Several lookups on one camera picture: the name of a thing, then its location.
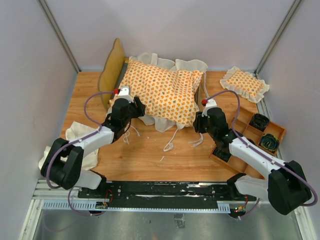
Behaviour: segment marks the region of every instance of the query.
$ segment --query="headboard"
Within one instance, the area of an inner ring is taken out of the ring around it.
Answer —
[[[124,62],[125,52],[121,46],[120,39],[116,38],[98,80],[98,90],[100,92],[108,92],[115,89]],[[101,95],[102,104],[106,111],[110,107],[109,100],[111,99],[111,96],[111,94]]]

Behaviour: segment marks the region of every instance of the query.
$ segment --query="bed frame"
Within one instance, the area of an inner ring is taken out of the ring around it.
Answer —
[[[129,58],[125,57],[125,52],[121,45],[120,39],[116,38],[98,80],[98,90],[100,92],[112,91],[119,86],[122,78],[126,73],[128,60]],[[200,103],[201,100],[198,99],[198,96],[200,96],[201,91],[203,91],[203,80],[204,78],[202,77],[200,85],[194,95],[194,100],[200,107],[200,110],[202,107]],[[113,94],[101,95],[101,101],[106,111],[110,107],[109,101],[112,98]]]

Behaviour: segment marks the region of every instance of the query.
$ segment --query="wooden organizer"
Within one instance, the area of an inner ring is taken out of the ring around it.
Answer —
[[[262,132],[255,127],[249,125],[252,117],[254,116],[254,113],[240,107],[240,113],[236,119],[236,122],[234,124],[234,128],[239,133],[243,134],[248,140],[252,140],[256,146],[258,146],[260,149],[264,150],[268,154],[275,156],[277,154],[278,149],[275,152],[270,152],[263,147],[259,146],[259,142],[261,140],[261,137],[264,134],[272,134],[277,139],[279,139],[279,144],[282,142],[282,139],[285,135],[286,129],[282,126],[279,126],[275,124],[274,122],[270,121],[268,126],[265,128],[265,130]],[[248,165],[245,161],[241,160],[240,158],[236,156],[231,156],[230,159],[225,162],[224,160],[220,159],[219,157],[215,156],[213,154],[216,147],[212,149],[210,158],[213,159],[215,162],[223,165],[224,167],[227,167],[235,174],[237,173],[245,173],[253,178],[263,179],[264,177],[256,171],[253,167]]]

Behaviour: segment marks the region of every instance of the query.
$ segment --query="small pillow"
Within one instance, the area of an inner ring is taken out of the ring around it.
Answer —
[[[269,90],[269,85],[264,80],[256,79],[252,73],[243,72],[236,66],[228,70],[220,84],[224,89],[235,91],[255,104],[260,102],[265,97],[263,94]]]
[[[202,75],[203,72],[199,70],[170,71],[129,59],[120,87],[131,87],[132,96],[138,96],[146,105],[147,115],[189,127],[193,125],[196,117],[197,104],[194,94]]]

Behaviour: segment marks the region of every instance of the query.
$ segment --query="wooden floor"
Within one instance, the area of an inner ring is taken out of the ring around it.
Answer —
[[[223,90],[219,80],[224,71],[207,72],[206,87],[209,95]],[[84,115],[86,99],[98,92],[100,72],[80,72],[65,118],[61,137],[73,121],[96,128],[97,126]],[[224,93],[215,98],[218,106],[230,121],[237,109],[237,99],[232,93]],[[241,98],[241,106],[257,112],[254,103]],[[87,107],[88,114],[99,122],[105,120],[106,111],[99,96],[92,98]],[[163,152],[164,146],[172,138],[176,127],[164,133],[157,132],[154,126],[145,126],[139,119],[131,123],[141,136],[130,128],[129,145],[123,138],[99,149],[98,166],[93,170],[105,175],[108,180],[122,181],[226,181],[234,174],[209,159],[214,141],[204,134],[204,141],[197,147],[191,147],[189,141],[200,138],[193,127],[179,130],[173,140],[174,148]]]

